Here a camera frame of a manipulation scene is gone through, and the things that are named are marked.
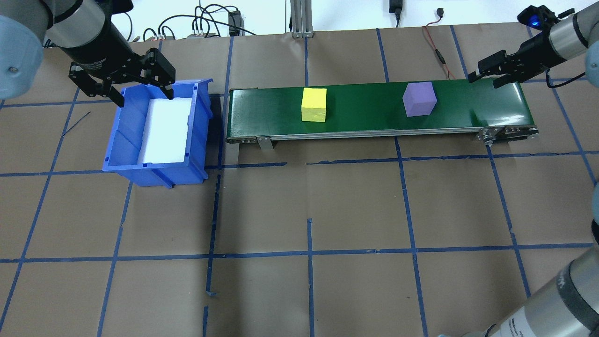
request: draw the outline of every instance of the red wire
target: red wire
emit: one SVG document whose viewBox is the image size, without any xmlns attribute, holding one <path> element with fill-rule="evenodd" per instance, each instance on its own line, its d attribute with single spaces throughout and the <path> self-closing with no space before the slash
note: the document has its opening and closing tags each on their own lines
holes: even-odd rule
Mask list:
<svg viewBox="0 0 599 337">
<path fill-rule="evenodd" d="M 427 23 L 426 26 L 422 26 L 422 28 L 424 29 L 424 31 L 428 35 L 428 38 L 431 40 L 431 45 L 432 45 L 432 49 L 433 50 L 437 50 L 437 46 L 435 46 L 435 41 L 432 40 L 431 33 L 428 31 L 428 25 L 433 25 L 435 23 L 438 23 L 439 21 L 441 21 L 441 18 L 439 18 L 437 21 L 433 21 L 433 22 Z M 444 66 L 445 66 L 445 69 L 447 69 L 447 79 L 449 80 L 450 79 L 449 75 L 451 75 L 453 77 L 453 79 L 455 80 L 456 79 L 455 75 L 453 75 L 453 73 L 449 70 L 449 67 L 447 66 L 447 64 L 444 64 Z"/>
</svg>

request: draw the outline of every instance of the yellow cube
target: yellow cube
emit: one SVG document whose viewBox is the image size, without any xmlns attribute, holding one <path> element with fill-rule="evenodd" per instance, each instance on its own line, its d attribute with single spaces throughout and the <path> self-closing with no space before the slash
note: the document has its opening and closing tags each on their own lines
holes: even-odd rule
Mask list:
<svg viewBox="0 0 599 337">
<path fill-rule="evenodd" d="M 301 100 L 303 122 L 324 122 L 326 119 L 326 89 L 304 88 Z"/>
</svg>

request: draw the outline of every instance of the power adapter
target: power adapter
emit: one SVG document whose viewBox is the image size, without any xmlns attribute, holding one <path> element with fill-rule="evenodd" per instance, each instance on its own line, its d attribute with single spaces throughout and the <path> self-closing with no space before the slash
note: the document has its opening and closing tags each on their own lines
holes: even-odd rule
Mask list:
<svg viewBox="0 0 599 337">
<path fill-rule="evenodd" d="M 229 36 L 245 35 L 244 31 L 238 29 L 238 27 L 244 28 L 243 18 L 241 17 L 240 11 L 232 11 L 229 13 L 229 25 Z"/>
<path fill-rule="evenodd" d="M 403 8 L 404 0 L 389 0 L 389 13 L 394 13 L 398 22 Z"/>
</svg>

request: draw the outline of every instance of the blue led light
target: blue led light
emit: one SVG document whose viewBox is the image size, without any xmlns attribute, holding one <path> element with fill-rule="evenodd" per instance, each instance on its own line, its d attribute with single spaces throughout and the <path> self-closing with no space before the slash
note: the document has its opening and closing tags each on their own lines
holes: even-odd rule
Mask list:
<svg viewBox="0 0 599 337">
<path fill-rule="evenodd" d="M 533 15 L 528 19 L 529 27 L 539 27 L 540 25 L 541 25 L 541 23 L 540 23 L 538 15 Z"/>
</svg>

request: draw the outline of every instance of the white foam insert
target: white foam insert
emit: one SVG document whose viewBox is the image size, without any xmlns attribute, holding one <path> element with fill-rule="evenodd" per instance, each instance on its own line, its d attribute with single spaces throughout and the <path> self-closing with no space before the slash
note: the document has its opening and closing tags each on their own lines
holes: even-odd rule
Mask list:
<svg viewBox="0 0 599 337">
<path fill-rule="evenodd" d="M 148 105 L 137 164 L 181 163 L 185 159 L 191 98 L 154 98 Z"/>
</svg>

